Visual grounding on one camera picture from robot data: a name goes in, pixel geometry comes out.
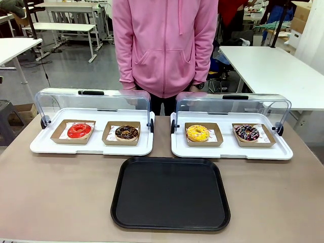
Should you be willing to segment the person's right hand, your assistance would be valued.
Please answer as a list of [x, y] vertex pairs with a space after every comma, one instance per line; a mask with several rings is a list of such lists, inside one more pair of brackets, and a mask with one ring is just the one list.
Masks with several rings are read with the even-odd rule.
[[138, 103], [137, 97], [136, 97], [136, 94], [137, 94], [136, 91], [137, 91], [136, 88], [125, 90], [125, 95], [127, 96], [126, 101], [130, 105], [136, 106]]

